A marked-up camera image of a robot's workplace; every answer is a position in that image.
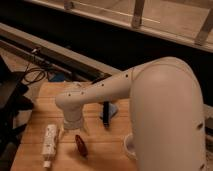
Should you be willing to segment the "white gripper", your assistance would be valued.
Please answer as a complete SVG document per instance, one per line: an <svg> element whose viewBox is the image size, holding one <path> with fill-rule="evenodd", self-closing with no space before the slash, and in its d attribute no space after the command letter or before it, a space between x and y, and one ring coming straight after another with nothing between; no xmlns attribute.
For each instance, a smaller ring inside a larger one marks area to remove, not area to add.
<svg viewBox="0 0 213 171"><path fill-rule="evenodd" d="M80 113L65 113L63 125L66 130L76 130L83 127L84 119Z"/></svg>

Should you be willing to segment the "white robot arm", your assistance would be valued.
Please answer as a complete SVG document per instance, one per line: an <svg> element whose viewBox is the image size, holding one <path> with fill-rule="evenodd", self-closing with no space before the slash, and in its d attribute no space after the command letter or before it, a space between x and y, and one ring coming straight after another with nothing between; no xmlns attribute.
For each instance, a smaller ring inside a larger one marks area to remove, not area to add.
<svg viewBox="0 0 213 171"><path fill-rule="evenodd" d="M206 171L205 117L199 82L190 66L163 57L58 94L64 127L79 129L88 103L129 100L139 171Z"/></svg>

